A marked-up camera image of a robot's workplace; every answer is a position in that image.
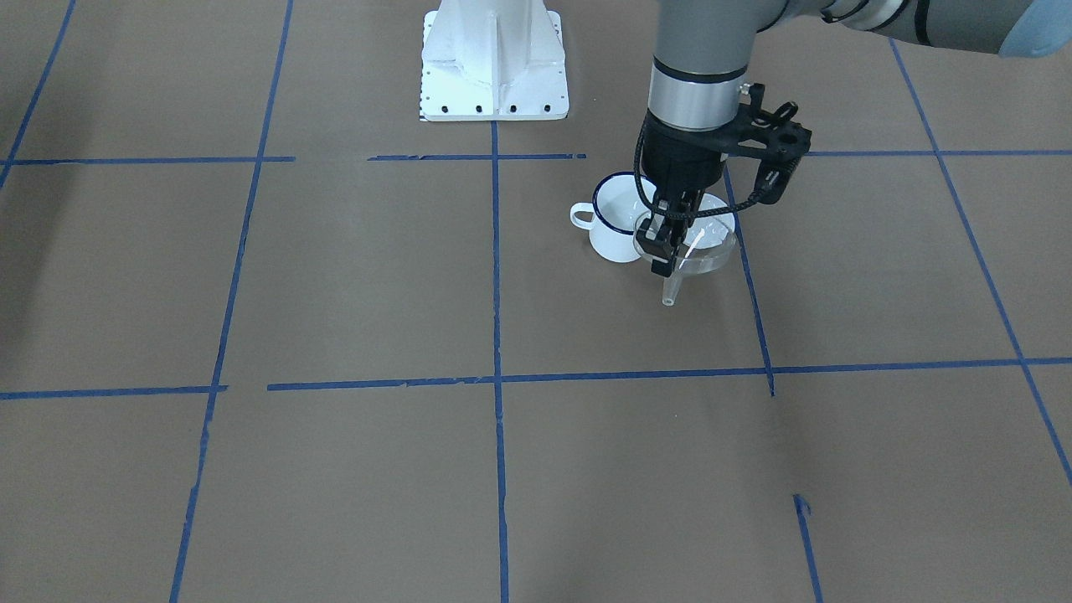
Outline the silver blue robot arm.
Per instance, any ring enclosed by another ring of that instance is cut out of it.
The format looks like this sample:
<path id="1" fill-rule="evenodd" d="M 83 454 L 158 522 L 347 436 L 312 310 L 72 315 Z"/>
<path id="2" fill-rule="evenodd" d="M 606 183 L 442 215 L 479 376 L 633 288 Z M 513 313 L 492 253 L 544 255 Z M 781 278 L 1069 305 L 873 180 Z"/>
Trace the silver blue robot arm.
<path id="1" fill-rule="evenodd" d="M 780 202 L 808 152 L 796 103 L 765 111 L 765 87 L 746 80 L 758 35 L 800 16 L 1003 58 L 1049 56 L 1071 34 L 1068 1 L 662 1 L 632 153 L 636 188 L 655 188 L 632 240 L 659 277 L 682 269 L 700 220 Z"/>

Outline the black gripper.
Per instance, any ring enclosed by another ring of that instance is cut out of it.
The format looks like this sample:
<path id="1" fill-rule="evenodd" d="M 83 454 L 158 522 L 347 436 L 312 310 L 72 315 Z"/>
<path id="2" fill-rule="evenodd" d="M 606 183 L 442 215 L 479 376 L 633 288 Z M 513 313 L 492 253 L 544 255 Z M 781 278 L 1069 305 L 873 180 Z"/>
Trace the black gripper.
<path id="1" fill-rule="evenodd" d="M 675 270 L 678 249 L 697 214 L 708 188 L 718 183 L 726 157 L 697 144 L 689 132 L 647 121 L 643 126 L 641 168 L 655 186 L 641 198 L 644 211 L 636 218 L 632 241 L 640 255 L 651 256 L 651 273 L 669 278 Z"/>

